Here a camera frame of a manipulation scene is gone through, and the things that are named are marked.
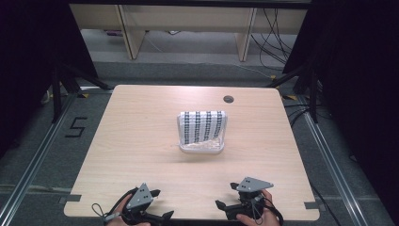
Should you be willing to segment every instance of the transparent plastic container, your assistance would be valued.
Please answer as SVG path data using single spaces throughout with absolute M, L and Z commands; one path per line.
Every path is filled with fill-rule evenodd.
M 177 117 L 179 146 L 184 153 L 221 153 L 224 148 L 225 111 L 185 111 Z

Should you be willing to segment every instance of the finger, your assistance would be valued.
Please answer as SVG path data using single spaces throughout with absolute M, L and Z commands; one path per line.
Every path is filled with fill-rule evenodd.
M 262 194 L 264 195 L 264 197 L 266 198 L 266 205 L 272 205 L 273 203 L 273 197 L 272 194 L 270 194 L 270 192 L 268 192 L 266 189 L 262 190 Z
M 254 221 L 252 218 L 249 218 L 246 215 L 240 215 L 237 214 L 237 216 L 235 216 L 238 220 L 240 220 L 243 224 L 247 225 L 247 226 L 252 226 L 254 225 Z
M 136 226 L 151 226 L 151 224 L 148 222 L 143 222 L 143 223 L 137 224 Z
M 125 206 L 126 202 L 130 199 L 130 197 L 132 197 L 132 194 L 129 194 L 128 196 L 126 196 L 118 205 L 118 207 L 115 209 L 115 212 L 122 212 L 123 211 L 123 207 Z

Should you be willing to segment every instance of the wooden table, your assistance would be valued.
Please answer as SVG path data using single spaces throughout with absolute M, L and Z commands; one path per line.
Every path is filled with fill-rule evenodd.
M 223 98 L 230 95 L 233 103 Z M 225 110 L 222 153 L 180 151 L 181 111 Z M 148 212 L 172 218 L 226 219 L 215 200 L 238 203 L 231 182 L 249 176 L 273 183 L 274 204 L 286 220 L 317 220 L 315 203 L 284 107 L 275 89 L 117 86 L 67 202 L 70 217 L 95 217 L 95 202 L 109 211 L 127 190 L 147 183 L 160 189 Z

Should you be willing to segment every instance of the round hole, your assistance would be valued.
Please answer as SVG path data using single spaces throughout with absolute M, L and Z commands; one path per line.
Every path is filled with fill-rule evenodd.
M 232 96 L 225 96 L 223 97 L 223 101 L 225 101 L 226 103 L 231 104 L 234 101 L 234 98 Z

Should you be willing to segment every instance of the cable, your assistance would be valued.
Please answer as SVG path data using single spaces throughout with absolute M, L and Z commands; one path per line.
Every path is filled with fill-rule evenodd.
M 309 181 L 309 183 L 311 184 L 311 188 L 314 190 L 314 192 L 316 192 L 317 196 L 320 198 L 320 200 L 323 202 L 323 204 L 326 206 L 326 209 L 328 210 L 328 212 L 331 214 L 331 216 L 334 218 L 335 223 L 337 223 L 338 226 L 341 226 L 340 221 L 337 219 L 337 217 L 335 216 L 335 214 L 332 212 L 332 210 L 329 208 L 327 202 L 325 201 L 325 199 L 323 198 L 323 196 L 320 194 L 320 192 L 316 189 L 316 187 L 313 185 L 313 183 L 311 181 Z
M 270 52 L 269 50 L 264 48 L 265 42 L 263 43 L 263 45 L 261 45 L 260 43 L 258 43 L 258 41 L 255 39 L 255 37 L 253 37 L 253 35 L 250 35 L 252 37 L 252 39 L 255 41 L 255 43 L 258 45 L 258 47 L 261 49 L 261 52 L 265 52 L 268 55 L 270 55 L 271 57 L 273 57 L 274 59 L 276 59 L 277 61 L 279 61 L 282 64 L 285 64 L 286 61 L 280 57 L 278 57 L 276 54 L 273 54 L 272 52 Z
M 284 42 L 284 41 L 281 39 L 281 37 L 279 36 L 279 22 L 278 22 L 279 10 L 278 10 L 277 8 L 275 8 L 275 20 L 274 20 L 273 24 L 271 24 L 271 22 L 270 22 L 270 20 L 269 20 L 269 18 L 268 18 L 268 16 L 267 16 L 267 13 L 266 13 L 265 8 L 263 9 L 263 14 L 264 14 L 264 16 L 265 16 L 267 22 L 269 23 L 269 26 L 270 26 L 269 35 L 267 36 L 267 39 L 264 39 L 264 40 L 267 42 L 267 40 L 268 40 L 268 38 L 270 37 L 271 33 L 273 33 L 274 36 L 275 36 L 275 38 L 276 38 L 276 40 L 277 40 L 278 43 L 279 43 L 279 48 L 276 47 L 276 46 L 274 46 L 274 45 L 272 45 L 272 44 L 270 44 L 269 42 L 267 42 L 267 43 L 268 43 L 270 46 L 274 47 L 275 49 L 281 50 L 281 51 L 282 51 L 282 54 L 283 54 L 284 57 L 285 57 L 285 59 L 288 59 L 287 54 L 290 54 L 290 53 L 287 52 L 287 51 L 284 49 L 284 47 L 283 47 L 282 45 L 285 45 L 285 46 L 286 46 L 288 49 L 290 49 L 290 50 L 292 50 L 292 49 L 291 49 L 287 44 L 285 44 L 285 42 Z

